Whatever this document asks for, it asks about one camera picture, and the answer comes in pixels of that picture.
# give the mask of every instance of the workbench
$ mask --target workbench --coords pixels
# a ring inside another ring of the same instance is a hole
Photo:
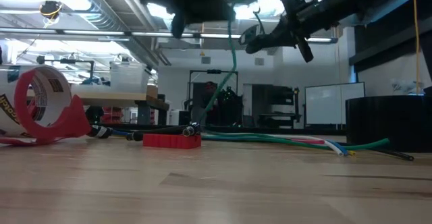
[[[0,223],[416,224],[432,156],[414,162],[280,144],[145,148],[121,138],[0,147]]]
[[[167,122],[169,105],[147,94],[130,92],[73,92],[73,94],[78,95],[86,106],[138,107],[138,124],[150,124],[150,109],[159,111],[159,125],[166,125]],[[34,92],[29,90],[27,97],[30,99],[34,97]]]

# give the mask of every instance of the whiteboard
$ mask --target whiteboard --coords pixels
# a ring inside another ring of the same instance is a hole
[[[352,83],[306,88],[306,124],[346,123],[345,101],[364,97],[364,87]]]

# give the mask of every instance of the table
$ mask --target table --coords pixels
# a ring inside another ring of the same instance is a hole
[[[120,138],[0,147],[0,223],[427,223],[432,156],[415,157]]]
[[[84,105],[100,107],[138,107],[138,124],[150,124],[150,109],[159,110],[158,123],[166,125],[169,105],[147,94],[129,92],[74,92]],[[28,98],[34,97],[32,90]]]

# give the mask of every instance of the roll of tape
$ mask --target roll of tape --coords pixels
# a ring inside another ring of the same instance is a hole
[[[34,91],[32,99],[28,90]],[[89,131],[82,101],[72,97],[61,72],[48,65],[0,66],[0,143],[24,137],[46,144]]]

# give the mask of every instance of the red block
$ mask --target red block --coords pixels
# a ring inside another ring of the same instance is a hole
[[[183,135],[145,134],[143,146],[160,148],[192,149],[201,147],[201,135],[185,137]]]

